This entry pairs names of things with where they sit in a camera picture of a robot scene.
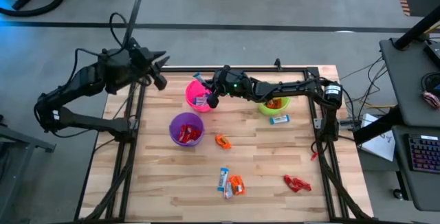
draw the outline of gray floor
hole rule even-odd
[[[7,5],[3,0],[0,5]],[[37,6],[44,0],[35,0]],[[112,12],[128,18],[133,0],[66,0],[61,7],[31,19],[0,21],[107,22]],[[402,13],[398,0],[144,0],[138,23],[307,25],[340,27],[410,27],[419,18]],[[170,65],[284,65],[338,66],[340,76],[369,65],[380,57],[379,41],[401,34],[332,32],[243,32],[210,30],[136,30],[134,37],[153,50],[167,50]],[[59,139],[45,134],[32,114],[39,94],[63,84],[73,64],[73,52],[84,47],[95,52],[116,46],[109,30],[86,28],[0,27],[0,113],[11,128],[57,143],[53,154],[38,151],[32,159],[13,215],[32,223],[70,221],[79,200],[96,133]],[[80,66],[95,59],[80,57]],[[342,83],[352,98],[368,87],[366,71]],[[394,104],[387,75],[377,81],[381,91],[372,104]],[[81,98],[73,111],[101,116],[106,95]],[[393,173],[365,174],[375,216],[387,221],[438,223],[440,213],[417,211],[411,202],[394,200]]]

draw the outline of black floor stripe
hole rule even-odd
[[[115,28],[125,28],[123,23],[114,23]],[[31,22],[0,21],[0,27],[69,27],[69,28],[109,28],[108,23],[74,23],[74,22]],[[202,24],[151,24],[138,23],[135,29],[157,30],[232,30],[232,31],[279,31],[279,32],[374,32],[404,33],[409,28],[386,27],[325,27],[301,25],[202,25]]]

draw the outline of wooden tabletop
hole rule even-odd
[[[318,67],[321,76],[338,79],[335,66]],[[206,132],[201,143],[185,148],[172,141],[168,126],[176,115],[194,112],[184,99],[184,90],[193,80],[193,74],[163,75],[168,80],[165,90],[158,91],[154,86],[146,90],[126,221],[329,220],[319,163],[317,159],[310,161],[314,131],[305,96],[292,97],[283,111],[289,114],[290,122],[276,125],[270,125],[268,117],[260,114],[253,102],[220,98],[215,110],[198,113]],[[289,72],[248,75],[270,82],[304,80],[302,74]],[[108,97],[104,118],[114,116],[127,94],[128,88]],[[338,117],[346,116],[343,105]],[[220,133],[230,140],[230,150],[223,150],[215,143],[215,135]],[[346,131],[341,134],[351,136]],[[96,145],[111,138],[110,134],[102,133]],[[80,217],[88,215],[109,189],[117,149],[118,144],[112,142],[93,156]],[[364,212],[372,216],[355,144],[339,139],[335,149],[344,187]],[[246,187],[244,196],[226,200],[223,193],[217,191],[222,167],[229,168],[231,175],[241,175]],[[292,192],[283,181],[286,174],[309,182],[312,191]],[[333,186],[332,195],[340,216]],[[118,198],[115,206],[118,213]]]

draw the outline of headphones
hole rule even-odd
[[[420,80],[423,99],[434,109],[440,109],[440,74],[428,73]]]

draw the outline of rgb keyboard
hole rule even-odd
[[[440,173],[440,138],[429,135],[406,135],[411,169]]]

